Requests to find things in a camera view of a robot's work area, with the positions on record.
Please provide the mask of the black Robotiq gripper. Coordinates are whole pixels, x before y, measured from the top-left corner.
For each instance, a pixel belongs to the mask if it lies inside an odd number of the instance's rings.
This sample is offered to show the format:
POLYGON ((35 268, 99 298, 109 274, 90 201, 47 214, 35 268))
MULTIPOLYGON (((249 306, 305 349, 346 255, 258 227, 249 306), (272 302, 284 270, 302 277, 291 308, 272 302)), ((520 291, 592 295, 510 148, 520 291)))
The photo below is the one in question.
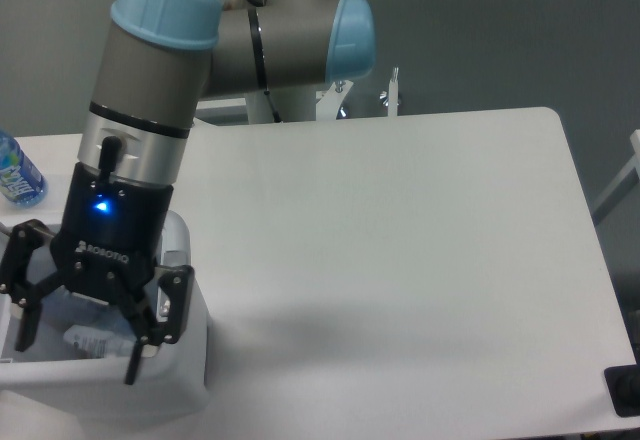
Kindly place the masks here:
POLYGON ((154 277, 156 249, 172 193, 172 186, 102 182, 96 171, 78 162, 58 233, 32 219, 14 226, 9 234, 1 260, 1 293, 22 312, 14 349, 25 352, 33 345, 42 300, 62 285, 85 297, 116 302, 136 337, 126 385, 136 381, 145 346, 176 344, 188 324, 194 268, 158 268, 158 287, 170 302, 164 322, 157 320, 144 292, 154 277), (56 269, 32 283, 27 279, 32 255, 50 242, 56 269), (115 276, 115 293, 107 281, 109 273, 115 276))

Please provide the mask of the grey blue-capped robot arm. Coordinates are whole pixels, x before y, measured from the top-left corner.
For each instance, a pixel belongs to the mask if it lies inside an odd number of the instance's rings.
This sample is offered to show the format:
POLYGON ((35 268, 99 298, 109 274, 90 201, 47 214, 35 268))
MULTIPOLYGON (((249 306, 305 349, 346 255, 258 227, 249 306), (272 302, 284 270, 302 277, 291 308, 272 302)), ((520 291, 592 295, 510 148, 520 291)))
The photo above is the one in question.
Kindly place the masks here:
POLYGON ((354 80, 375 59, 366 0, 115 0, 61 226, 29 220, 8 235, 16 350, 65 289, 119 310, 133 384, 145 348, 187 327, 194 270, 161 265, 156 250, 198 101, 354 80))

